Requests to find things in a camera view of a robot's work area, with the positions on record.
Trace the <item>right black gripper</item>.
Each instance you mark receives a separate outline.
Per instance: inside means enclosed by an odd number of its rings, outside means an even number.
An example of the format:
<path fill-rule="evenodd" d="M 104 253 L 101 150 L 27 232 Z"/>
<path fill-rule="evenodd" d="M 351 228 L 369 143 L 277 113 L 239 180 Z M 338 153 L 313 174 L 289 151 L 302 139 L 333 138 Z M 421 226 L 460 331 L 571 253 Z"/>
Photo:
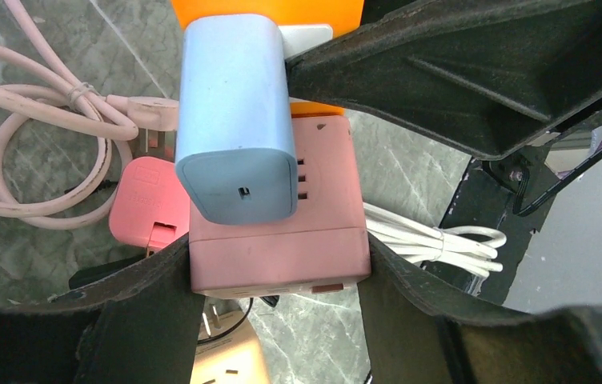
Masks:
<path fill-rule="evenodd" d="M 483 163 L 526 217 L 602 160 L 602 1 L 368 1 L 357 30 L 288 60 L 287 83 L 485 160 L 583 130 L 549 147 L 558 181 L 531 202 L 534 154 Z"/>

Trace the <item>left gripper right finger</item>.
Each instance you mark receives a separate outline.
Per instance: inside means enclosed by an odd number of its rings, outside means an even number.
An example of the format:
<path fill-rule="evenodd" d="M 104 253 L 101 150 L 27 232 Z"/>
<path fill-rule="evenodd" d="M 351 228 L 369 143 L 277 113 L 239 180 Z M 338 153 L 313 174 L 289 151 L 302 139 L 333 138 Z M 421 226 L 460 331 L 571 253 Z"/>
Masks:
<path fill-rule="evenodd" d="M 376 383 L 602 383 L 602 306 L 541 314 L 471 296 L 369 239 L 359 300 Z"/>

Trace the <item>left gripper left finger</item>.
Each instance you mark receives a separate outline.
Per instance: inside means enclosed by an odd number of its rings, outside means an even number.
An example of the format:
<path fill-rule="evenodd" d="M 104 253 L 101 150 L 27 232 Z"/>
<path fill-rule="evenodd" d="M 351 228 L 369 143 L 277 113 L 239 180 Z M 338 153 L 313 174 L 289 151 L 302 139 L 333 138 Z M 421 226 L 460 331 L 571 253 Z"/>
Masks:
<path fill-rule="evenodd" d="M 0 308 L 0 383 L 188 383 L 204 298 L 187 237 L 50 302 Z"/>

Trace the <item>black power adapter plug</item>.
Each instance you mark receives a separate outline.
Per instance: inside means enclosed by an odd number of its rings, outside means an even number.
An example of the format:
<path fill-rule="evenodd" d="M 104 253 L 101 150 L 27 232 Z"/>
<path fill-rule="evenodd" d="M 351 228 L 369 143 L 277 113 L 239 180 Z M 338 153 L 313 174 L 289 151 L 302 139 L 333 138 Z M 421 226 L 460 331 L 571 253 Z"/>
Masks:
<path fill-rule="evenodd" d="M 114 262 L 108 262 L 99 266 L 92 266 L 78 270 L 69 281 L 68 286 L 71 290 L 97 282 L 111 274 L 114 274 L 130 265 L 135 264 L 145 258 L 144 255 L 137 255 L 131 258 L 121 259 Z"/>

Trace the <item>beige cube socket adapter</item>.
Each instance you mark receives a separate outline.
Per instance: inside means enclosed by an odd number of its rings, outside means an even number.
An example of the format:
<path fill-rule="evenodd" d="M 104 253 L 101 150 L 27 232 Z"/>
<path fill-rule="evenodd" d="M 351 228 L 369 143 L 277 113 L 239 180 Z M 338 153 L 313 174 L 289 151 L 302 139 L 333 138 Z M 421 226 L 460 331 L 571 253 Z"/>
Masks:
<path fill-rule="evenodd" d="M 203 307 L 191 382 L 269 383 L 262 343 L 245 307 L 232 300 L 207 298 Z"/>

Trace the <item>pink square socket adapter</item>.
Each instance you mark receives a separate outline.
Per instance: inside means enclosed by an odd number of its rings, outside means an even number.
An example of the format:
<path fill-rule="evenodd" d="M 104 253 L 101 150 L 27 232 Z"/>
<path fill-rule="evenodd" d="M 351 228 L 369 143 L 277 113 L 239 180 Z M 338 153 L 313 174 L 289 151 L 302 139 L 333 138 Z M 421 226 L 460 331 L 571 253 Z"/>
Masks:
<path fill-rule="evenodd" d="M 284 220 L 224 226 L 191 207 L 191 289 L 213 298 L 342 290 L 371 273 L 366 219 L 350 123 L 293 119 L 299 161 L 297 211 Z"/>

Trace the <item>dark pink plug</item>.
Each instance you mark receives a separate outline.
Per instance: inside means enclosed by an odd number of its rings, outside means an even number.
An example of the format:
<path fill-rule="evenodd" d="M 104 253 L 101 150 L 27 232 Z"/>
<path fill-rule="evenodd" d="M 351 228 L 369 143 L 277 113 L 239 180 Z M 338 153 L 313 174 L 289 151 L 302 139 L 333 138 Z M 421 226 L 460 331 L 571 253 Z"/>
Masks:
<path fill-rule="evenodd" d="M 108 224 L 114 238 L 154 254 L 188 233 L 191 200 L 174 164 L 145 156 L 122 172 Z"/>

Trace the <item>orange power strip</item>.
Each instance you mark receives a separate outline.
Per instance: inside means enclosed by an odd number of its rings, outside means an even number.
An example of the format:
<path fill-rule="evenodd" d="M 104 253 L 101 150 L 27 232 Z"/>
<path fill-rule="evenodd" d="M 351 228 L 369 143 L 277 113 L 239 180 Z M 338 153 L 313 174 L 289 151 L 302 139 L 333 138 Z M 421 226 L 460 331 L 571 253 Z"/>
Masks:
<path fill-rule="evenodd" d="M 291 94 L 284 64 L 356 30 L 361 1 L 174 1 L 183 30 L 179 131 L 343 115 Z"/>

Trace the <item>blue small adapter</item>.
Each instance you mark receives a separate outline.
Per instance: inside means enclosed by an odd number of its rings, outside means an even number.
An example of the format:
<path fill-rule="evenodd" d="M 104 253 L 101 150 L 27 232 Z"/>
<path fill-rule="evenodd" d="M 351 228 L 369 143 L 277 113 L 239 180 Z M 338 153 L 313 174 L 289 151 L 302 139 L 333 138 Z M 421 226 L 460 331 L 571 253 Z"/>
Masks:
<path fill-rule="evenodd" d="M 175 171 L 210 222 L 273 222 L 295 212 L 283 42 L 269 18 L 210 16 L 186 28 Z"/>

